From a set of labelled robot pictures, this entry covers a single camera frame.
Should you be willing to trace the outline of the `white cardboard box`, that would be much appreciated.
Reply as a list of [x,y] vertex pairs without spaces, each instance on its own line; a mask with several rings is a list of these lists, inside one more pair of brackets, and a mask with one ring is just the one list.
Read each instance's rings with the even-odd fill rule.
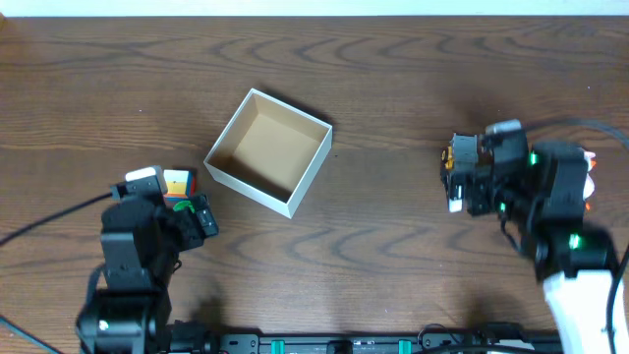
[[203,164],[216,182],[291,218],[332,136],[330,124],[252,88]]

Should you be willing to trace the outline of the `yellow grey toy truck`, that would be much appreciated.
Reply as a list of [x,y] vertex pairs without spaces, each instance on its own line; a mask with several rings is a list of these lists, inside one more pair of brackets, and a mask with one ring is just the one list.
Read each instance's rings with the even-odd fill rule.
[[454,165],[453,147],[446,147],[441,154],[442,167],[452,170]]

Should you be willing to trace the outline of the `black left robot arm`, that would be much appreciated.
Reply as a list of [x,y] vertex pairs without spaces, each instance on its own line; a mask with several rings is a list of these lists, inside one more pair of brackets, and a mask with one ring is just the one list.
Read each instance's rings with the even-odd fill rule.
[[166,353],[173,329],[168,287],[180,254],[218,234],[208,198],[168,206],[158,196],[122,199],[101,217],[104,264],[94,270],[76,321],[83,353]]

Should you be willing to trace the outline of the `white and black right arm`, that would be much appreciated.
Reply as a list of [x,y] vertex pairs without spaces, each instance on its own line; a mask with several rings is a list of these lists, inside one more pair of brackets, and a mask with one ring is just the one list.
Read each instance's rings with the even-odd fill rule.
[[454,136],[441,155],[448,208],[494,213],[520,234],[566,353],[625,353],[623,263],[610,233],[586,221],[591,159],[566,142],[529,145],[524,131]]

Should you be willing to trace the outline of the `green round spinner toy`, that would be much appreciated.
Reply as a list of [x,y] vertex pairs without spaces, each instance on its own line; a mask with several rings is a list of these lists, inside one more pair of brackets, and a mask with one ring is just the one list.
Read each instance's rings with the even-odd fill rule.
[[190,200],[183,200],[183,201],[179,201],[178,203],[176,203],[172,209],[174,211],[183,211],[183,210],[189,210],[192,213],[195,213],[196,210],[194,208],[193,203]]

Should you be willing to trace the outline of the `multicoloured puzzle cube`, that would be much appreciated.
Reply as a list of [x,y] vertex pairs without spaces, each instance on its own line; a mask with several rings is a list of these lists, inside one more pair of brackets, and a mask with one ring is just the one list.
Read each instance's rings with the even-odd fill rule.
[[163,171],[167,185],[165,199],[179,202],[190,198],[196,191],[196,177],[191,170],[166,169]]

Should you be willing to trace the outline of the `pink duck figurine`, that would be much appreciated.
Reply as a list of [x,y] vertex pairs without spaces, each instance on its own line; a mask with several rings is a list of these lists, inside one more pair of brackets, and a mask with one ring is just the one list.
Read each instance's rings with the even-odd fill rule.
[[591,210],[591,205],[588,202],[588,198],[594,193],[596,186],[595,183],[590,175],[590,173],[592,172],[592,170],[594,169],[594,167],[596,166],[596,154],[592,151],[588,151],[585,150],[584,151],[584,158],[588,164],[588,171],[587,171],[587,175],[586,175],[586,181],[584,184],[584,190],[583,190],[583,199],[585,202],[585,210],[586,211],[590,211]]

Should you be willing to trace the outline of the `black mounting rail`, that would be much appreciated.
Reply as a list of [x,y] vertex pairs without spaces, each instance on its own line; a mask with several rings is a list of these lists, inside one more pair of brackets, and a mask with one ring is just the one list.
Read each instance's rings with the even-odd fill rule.
[[561,353],[552,330],[526,330],[519,324],[489,323],[473,328],[428,324],[419,332],[267,334],[217,332],[200,323],[176,322],[166,353],[361,354],[361,353]]

